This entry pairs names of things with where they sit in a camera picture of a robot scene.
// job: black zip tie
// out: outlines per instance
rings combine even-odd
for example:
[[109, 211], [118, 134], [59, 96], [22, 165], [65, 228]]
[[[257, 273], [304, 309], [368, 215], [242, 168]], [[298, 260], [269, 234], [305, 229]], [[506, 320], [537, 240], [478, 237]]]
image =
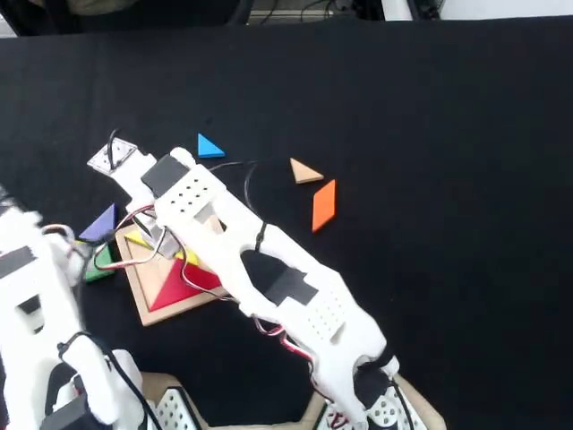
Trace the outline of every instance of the black zip tie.
[[254, 244], [254, 252], [259, 253], [261, 251], [261, 243], [265, 238], [265, 230], [267, 229], [267, 223], [262, 222], [261, 230], [257, 233], [257, 241]]
[[60, 360], [64, 361], [62, 357], [71, 347], [71, 345], [75, 342], [75, 340], [78, 339], [80, 336], [86, 336], [87, 338], [90, 337], [84, 331], [78, 331], [77, 333], [74, 333], [74, 335], [67, 342], [57, 344], [57, 351], [58, 351], [57, 356]]

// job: beige triangle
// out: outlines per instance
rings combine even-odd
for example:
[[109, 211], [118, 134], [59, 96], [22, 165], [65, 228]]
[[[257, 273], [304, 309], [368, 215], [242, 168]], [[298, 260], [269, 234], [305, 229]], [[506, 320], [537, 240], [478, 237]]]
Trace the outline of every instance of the beige triangle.
[[295, 175], [295, 181], [297, 184], [304, 184], [306, 182], [314, 182], [324, 179], [324, 176], [319, 172], [312, 170], [296, 159], [290, 159], [290, 165], [293, 168], [293, 174]]

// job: perforated plate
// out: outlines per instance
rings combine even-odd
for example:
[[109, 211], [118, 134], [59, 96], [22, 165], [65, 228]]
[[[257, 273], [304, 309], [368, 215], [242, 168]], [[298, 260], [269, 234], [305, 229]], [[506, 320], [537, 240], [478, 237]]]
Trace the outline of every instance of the perforated plate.
[[[412, 405], [406, 398], [406, 395], [403, 391], [402, 395], [404, 396], [407, 407], [410, 410], [410, 416], [412, 417], [412, 422], [414, 423], [414, 430], [426, 430], [425, 424], [422, 422], [422, 419], [418, 416], [414, 408], [412, 408]], [[324, 412], [322, 413], [321, 419], [315, 427], [315, 430], [332, 430], [330, 423], [334, 416], [334, 409], [327, 406], [324, 409]], [[368, 416], [373, 423], [381, 428], [390, 428], [398, 423], [398, 430], [410, 430], [406, 412], [404, 411], [402, 402], [396, 394], [394, 387], [389, 387], [386, 390], [386, 393], [376, 400], [374, 405], [368, 410]], [[353, 427], [349, 424], [345, 424], [339, 427], [338, 430], [353, 430]]]
[[169, 388], [155, 409], [161, 430], [201, 430], [191, 406], [177, 388]]
[[321, 340], [330, 340], [344, 323], [345, 307], [335, 291], [322, 290], [307, 305], [308, 322]]
[[[137, 146], [133, 143], [115, 138], [112, 143], [112, 154], [115, 168], [121, 166], [122, 163], [136, 150]], [[104, 175], [109, 175], [111, 173], [111, 166], [109, 166], [109, 157], [107, 155], [107, 145], [99, 150], [98, 153], [88, 161], [88, 166]]]
[[204, 166], [197, 165], [158, 199], [156, 205], [192, 218], [225, 189]]

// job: red triangle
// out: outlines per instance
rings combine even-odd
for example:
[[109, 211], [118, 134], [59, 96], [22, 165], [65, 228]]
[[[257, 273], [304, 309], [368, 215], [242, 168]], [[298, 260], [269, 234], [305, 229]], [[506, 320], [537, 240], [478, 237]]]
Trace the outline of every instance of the red triangle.
[[[175, 260], [163, 287], [159, 291], [150, 309], [151, 312], [201, 294], [198, 289], [190, 287], [181, 279], [181, 267], [183, 264], [183, 260]], [[221, 285], [217, 275], [214, 275], [210, 271], [204, 271], [194, 264], [187, 264], [187, 267], [185, 267], [185, 276], [191, 282], [205, 289], [214, 289]]]

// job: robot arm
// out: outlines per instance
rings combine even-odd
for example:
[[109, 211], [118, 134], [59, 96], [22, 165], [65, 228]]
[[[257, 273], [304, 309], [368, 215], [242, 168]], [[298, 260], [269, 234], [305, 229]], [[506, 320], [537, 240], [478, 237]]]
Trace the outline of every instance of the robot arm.
[[[73, 251], [72, 237], [49, 233], [40, 221], [0, 187], [0, 353], [9, 428], [58, 428], [47, 424], [45, 406], [49, 377], [63, 360], [81, 378], [90, 419], [114, 429], [137, 428], [144, 419], [141, 404], [100, 348], [84, 336], [70, 342], [83, 331], [72, 287], [83, 275], [85, 259]], [[58, 349], [66, 342], [69, 348]], [[137, 381], [131, 356], [125, 351], [114, 355]], [[60, 398], [58, 403], [65, 408], [69, 402]]]
[[[113, 151], [121, 147], [114, 142]], [[246, 316], [278, 324], [284, 331], [283, 341], [287, 342], [287, 336], [295, 341], [294, 348], [309, 360], [317, 391], [330, 406], [354, 429], [388, 427], [376, 403], [388, 393], [390, 387], [383, 381], [393, 378], [398, 361], [384, 354], [387, 341], [380, 328], [354, 301], [340, 275], [316, 261], [280, 228], [263, 222], [211, 172], [196, 164], [188, 151], [173, 149], [143, 174], [139, 168], [130, 174], [128, 162], [105, 173], [132, 197], [152, 196], [145, 203], [154, 202], [157, 226], [166, 228], [217, 273]], [[129, 187], [137, 182], [137, 191], [129, 190], [119, 177], [130, 177]], [[226, 226], [223, 233], [206, 226], [212, 215]], [[278, 258], [288, 266], [264, 294], [251, 283], [243, 265], [241, 253], [246, 250]], [[375, 367], [361, 367], [371, 362]], [[384, 377], [372, 387], [376, 375]], [[424, 429], [418, 421], [417, 428]]]

